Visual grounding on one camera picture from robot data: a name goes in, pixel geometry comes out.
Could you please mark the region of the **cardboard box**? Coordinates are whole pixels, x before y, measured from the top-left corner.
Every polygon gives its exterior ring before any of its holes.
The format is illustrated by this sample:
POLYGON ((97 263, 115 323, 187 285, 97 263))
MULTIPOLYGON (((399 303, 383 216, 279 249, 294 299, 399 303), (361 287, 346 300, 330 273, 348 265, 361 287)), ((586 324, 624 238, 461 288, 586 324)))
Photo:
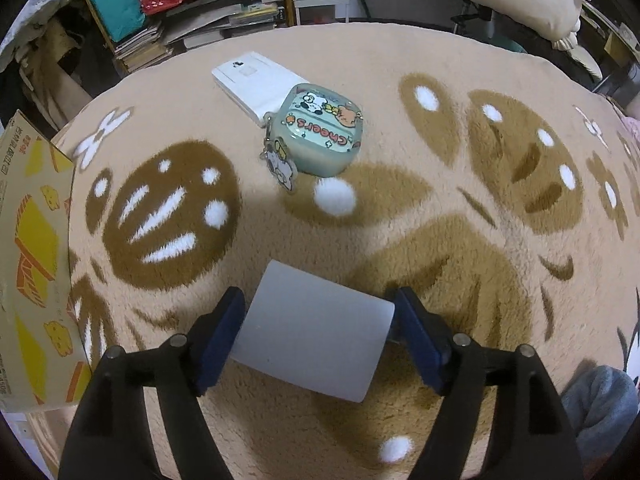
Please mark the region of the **cardboard box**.
POLYGON ((91 370, 70 300, 73 163, 21 112, 1 136, 1 407, 78 403, 91 370))

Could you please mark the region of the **white square box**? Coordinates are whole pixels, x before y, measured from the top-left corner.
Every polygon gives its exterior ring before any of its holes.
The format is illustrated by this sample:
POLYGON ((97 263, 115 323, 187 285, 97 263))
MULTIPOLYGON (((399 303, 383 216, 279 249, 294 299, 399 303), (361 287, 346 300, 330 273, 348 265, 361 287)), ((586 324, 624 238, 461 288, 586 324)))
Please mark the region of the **white square box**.
POLYGON ((394 305, 385 299, 272 260, 231 357, 291 385, 360 403, 394 313, 394 305))

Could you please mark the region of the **beige patterned rug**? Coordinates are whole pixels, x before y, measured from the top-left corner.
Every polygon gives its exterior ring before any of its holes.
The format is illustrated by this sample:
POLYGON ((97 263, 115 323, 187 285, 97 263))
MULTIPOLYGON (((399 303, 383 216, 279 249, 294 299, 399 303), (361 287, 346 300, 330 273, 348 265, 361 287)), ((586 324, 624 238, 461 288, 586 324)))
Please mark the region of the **beige patterned rug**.
POLYGON ((224 40, 139 70, 51 143, 74 165, 72 306, 91 354, 145 349, 277 260, 412 287, 481 344, 536 347, 555 385, 639 375, 639 143, 543 58, 394 24, 224 40), (362 111, 359 153, 288 192, 212 69, 256 51, 362 111))

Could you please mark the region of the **teal cartoon earbud case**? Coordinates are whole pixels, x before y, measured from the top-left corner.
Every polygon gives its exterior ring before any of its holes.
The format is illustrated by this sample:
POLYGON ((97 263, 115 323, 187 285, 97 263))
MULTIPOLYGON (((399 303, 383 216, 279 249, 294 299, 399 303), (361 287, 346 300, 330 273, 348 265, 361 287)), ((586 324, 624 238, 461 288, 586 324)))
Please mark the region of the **teal cartoon earbud case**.
POLYGON ((260 158, 287 190, 300 174, 333 178, 355 159, 362 144, 360 108, 316 84, 296 84, 275 112, 265 114, 260 158))

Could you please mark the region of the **flat white rectangular device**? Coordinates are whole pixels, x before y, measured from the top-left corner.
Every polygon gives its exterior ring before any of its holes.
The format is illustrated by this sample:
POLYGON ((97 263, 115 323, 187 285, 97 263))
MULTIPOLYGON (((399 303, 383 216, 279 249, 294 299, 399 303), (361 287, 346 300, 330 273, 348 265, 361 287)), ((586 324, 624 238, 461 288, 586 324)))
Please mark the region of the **flat white rectangular device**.
POLYGON ((212 69, 224 93, 259 127, 277 114, 290 91, 306 84, 303 77, 257 53, 246 52, 212 69))

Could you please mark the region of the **left stack of books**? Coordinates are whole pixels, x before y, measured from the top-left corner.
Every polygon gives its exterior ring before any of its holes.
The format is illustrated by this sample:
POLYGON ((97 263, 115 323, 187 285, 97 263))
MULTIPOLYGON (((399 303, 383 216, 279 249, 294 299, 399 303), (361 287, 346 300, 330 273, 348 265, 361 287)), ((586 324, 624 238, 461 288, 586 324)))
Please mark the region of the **left stack of books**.
POLYGON ((141 29, 115 47, 116 60, 122 63, 128 73, 132 73, 170 58, 174 49, 163 43, 163 32, 161 22, 141 29))

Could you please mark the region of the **stack of books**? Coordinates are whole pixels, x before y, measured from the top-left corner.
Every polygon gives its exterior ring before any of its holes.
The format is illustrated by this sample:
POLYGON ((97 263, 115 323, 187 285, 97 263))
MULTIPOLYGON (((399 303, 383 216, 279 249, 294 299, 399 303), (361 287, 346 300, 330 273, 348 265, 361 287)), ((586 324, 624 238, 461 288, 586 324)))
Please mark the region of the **stack of books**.
POLYGON ((227 39, 237 29, 273 28, 280 14, 277 3, 223 2, 222 0, 169 11, 163 18, 160 43, 191 50, 227 39))
POLYGON ((163 43, 163 32, 161 22, 141 29, 115 47, 116 60, 122 63, 128 73, 132 73, 170 58, 174 49, 163 43))

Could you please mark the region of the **right stack of books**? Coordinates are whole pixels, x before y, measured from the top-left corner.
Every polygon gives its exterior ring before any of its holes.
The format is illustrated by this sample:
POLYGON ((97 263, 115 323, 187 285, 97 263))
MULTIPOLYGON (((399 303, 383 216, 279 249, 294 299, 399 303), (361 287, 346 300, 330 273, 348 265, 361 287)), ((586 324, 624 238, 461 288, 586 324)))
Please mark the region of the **right stack of books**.
POLYGON ((160 43, 191 50, 227 39, 237 29, 273 28, 280 14, 277 3, 223 2, 222 0, 169 11, 163 18, 160 43))

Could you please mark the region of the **teal bag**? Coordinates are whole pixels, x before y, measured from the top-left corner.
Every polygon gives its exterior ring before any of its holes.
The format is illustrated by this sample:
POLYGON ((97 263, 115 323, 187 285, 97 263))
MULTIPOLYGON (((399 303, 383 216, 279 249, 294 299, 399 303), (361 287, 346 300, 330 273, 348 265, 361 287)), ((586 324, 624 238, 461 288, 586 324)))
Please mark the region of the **teal bag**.
POLYGON ((119 41, 138 32, 146 17, 140 0, 90 0, 110 39, 119 41))

